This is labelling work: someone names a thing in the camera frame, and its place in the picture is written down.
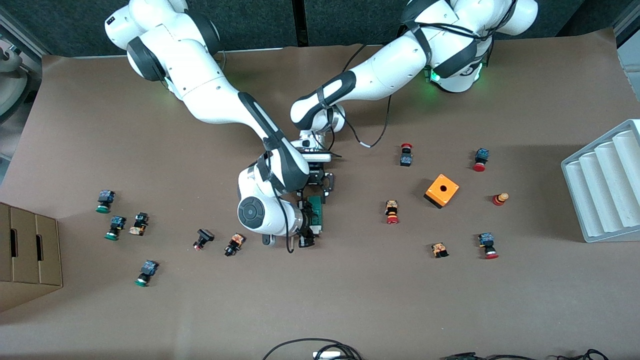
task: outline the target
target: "white robotic arm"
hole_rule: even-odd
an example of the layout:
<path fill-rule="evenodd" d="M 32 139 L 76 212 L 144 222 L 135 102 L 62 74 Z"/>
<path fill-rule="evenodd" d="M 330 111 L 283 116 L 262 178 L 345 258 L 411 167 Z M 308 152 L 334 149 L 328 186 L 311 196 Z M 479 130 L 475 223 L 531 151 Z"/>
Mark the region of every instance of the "white robotic arm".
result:
<path fill-rule="evenodd" d="M 308 163 L 257 101 L 227 81 L 212 57 L 221 48 L 213 24 L 200 14 L 178 12 L 176 3 L 180 8 L 183 1 L 130 0 L 105 21 L 109 38 L 127 49 L 140 76 L 166 81 L 198 120 L 237 122 L 258 134 L 265 153 L 238 177 L 238 218 L 246 228 L 271 237 L 305 232 L 310 213 L 278 197 L 306 185 Z"/>
<path fill-rule="evenodd" d="M 495 30 L 517 35 L 531 26 L 537 13 L 535 0 L 412 0 L 401 18 L 407 32 L 298 99 L 291 107 L 291 120 L 301 130 L 301 137 L 309 131 L 322 132 L 331 117 L 328 112 L 344 115 L 337 107 L 339 102 L 390 96 L 427 66 L 436 74 L 432 81 L 444 90 L 468 90 L 492 42 L 491 37 L 477 38 Z"/>

